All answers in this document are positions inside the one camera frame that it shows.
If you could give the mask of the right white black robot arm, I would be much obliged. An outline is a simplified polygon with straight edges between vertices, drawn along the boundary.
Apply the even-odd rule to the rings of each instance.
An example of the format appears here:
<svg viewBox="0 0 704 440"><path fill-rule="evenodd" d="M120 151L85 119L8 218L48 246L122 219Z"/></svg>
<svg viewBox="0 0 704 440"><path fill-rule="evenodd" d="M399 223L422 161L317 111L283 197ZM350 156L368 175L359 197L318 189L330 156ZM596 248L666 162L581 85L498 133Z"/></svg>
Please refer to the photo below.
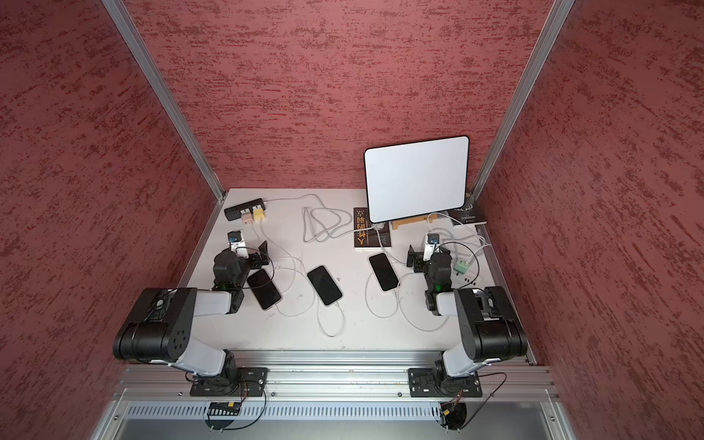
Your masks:
<svg viewBox="0 0 704 440"><path fill-rule="evenodd" d="M452 257L447 249L421 254L409 249L406 266L422 273L425 305L435 316L456 317L460 342L444 351L432 368L408 370L413 398L478 398L478 371L523 357L528 351L524 328L501 286L452 285Z"/></svg>

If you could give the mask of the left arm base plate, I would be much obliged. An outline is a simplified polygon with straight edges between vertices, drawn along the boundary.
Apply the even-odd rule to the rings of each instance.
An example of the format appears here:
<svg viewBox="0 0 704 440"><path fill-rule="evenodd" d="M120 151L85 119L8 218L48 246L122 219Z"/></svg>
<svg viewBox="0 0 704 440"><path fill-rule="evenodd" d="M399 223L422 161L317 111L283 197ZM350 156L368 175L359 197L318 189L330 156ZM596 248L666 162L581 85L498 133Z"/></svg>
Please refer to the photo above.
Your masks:
<svg viewBox="0 0 704 440"><path fill-rule="evenodd" d="M267 368L234 368L213 377L195 376L191 397L262 397L267 384Z"/></svg>

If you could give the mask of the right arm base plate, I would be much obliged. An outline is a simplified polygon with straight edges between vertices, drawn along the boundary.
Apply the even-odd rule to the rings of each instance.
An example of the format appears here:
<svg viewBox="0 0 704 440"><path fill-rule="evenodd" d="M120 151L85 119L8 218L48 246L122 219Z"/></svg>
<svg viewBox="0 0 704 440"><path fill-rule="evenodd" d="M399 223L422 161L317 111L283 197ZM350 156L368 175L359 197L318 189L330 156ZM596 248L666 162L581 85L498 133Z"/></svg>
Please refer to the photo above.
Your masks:
<svg viewBox="0 0 704 440"><path fill-rule="evenodd" d="M413 398L453 398L459 395L480 398L482 388L476 374L452 378L432 368L409 368L407 371L410 394Z"/></svg>

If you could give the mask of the phone green case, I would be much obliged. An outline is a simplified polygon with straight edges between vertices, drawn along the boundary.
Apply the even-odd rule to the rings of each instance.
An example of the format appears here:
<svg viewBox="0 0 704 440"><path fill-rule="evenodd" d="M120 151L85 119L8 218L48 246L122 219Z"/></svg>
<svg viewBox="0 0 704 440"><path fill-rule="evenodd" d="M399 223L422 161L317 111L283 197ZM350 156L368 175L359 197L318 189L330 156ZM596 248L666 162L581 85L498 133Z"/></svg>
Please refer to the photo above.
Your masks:
<svg viewBox="0 0 704 440"><path fill-rule="evenodd" d="M325 306L335 304L343 297L341 289L325 266L312 269L307 273L307 278Z"/></svg>

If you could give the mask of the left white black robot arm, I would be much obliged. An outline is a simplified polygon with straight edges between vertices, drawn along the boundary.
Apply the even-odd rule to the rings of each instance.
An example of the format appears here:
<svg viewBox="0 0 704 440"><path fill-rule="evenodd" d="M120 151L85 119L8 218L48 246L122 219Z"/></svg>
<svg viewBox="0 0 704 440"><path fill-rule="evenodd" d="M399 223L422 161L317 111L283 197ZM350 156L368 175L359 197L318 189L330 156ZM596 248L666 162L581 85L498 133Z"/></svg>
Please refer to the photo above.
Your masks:
<svg viewBox="0 0 704 440"><path fill-rule="evenodd" d="M192 335L196 317L234 315L242 305L251 270L270 264L268 244L238 247L214 258L214 287L148 288L132 307L113 344L116 359L163 364L191 375L192 397L262 397L268 370L240 368L232 352Z"/></svg>

